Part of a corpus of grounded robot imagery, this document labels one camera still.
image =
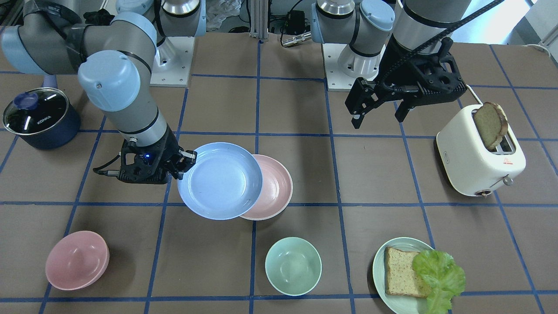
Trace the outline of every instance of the light blue joint cap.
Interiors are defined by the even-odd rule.
[[[128,107],[140,91],[140,74],[123,53],[103,50],[94,53],[78,70],[81,87],[93,104],[103,111]]]
[[[195,37],[204,36],[207,32],[207,17],[205,13],[205,0],[201,0],[200,4],[200,21],[198,22],[198,29],[196,29]]]
[[[6,27],[2,33],[2,51],[9,63],[21,73],[48,75],[29,55],[21,42],[19,26]]]
[[[117,15],[114,19],[112,19],[112,22],[110,22],[110,24],[114,23],[115,21],[126,21],[136,25],[144,33],[146,33],[147,36],[149,36],[149,38],[151,38],[151,41],[153,42],[153,46],[157,48],[157,44],[156,44],[157,30],[155,30],[153,24],[148,19],[146,19],[143,15],[139,15],[134,12],[122,12],[119,15]]]
[[[144,15],[153,5],[153,0],[117,0],[116,12],[134,12]]]
[[[320,22],[318,20],[318,11],[316,10],[316,3],[312,4],[312,19],[310,20],[310,31],[312,34],[312,41],[318,44],[325,44],[324,37],[321,34]]]
[[[362,16],[377,29],[391,31],[395,21],[395,12],[382,0],[362,0],[360,3]]]

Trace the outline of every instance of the lid knob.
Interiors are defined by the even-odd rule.
[[[17,108],[27,110],[34,110],[35,108],[37,108],[38,103],[39,95],[37,95],[36,93],[28,92],[17,95],[13,100],[13,104],[16,105]]]

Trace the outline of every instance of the metal post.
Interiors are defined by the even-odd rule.
[[[250,37],[267,40],[268,0],[250,1]]]

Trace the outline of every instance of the green bowl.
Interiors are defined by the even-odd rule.
[[[267,252],[266,275],[271,285],[283,294],[307,294],[320,281],[320,254],[310,242],[299,237],[286,237]]]

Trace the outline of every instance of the blue plate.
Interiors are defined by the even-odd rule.
[[[178,181],[184,203],[198,215],[226,220],[252,208],[262,192],[258,162],[246,149],[225,142],[203,145],[196,164]]]

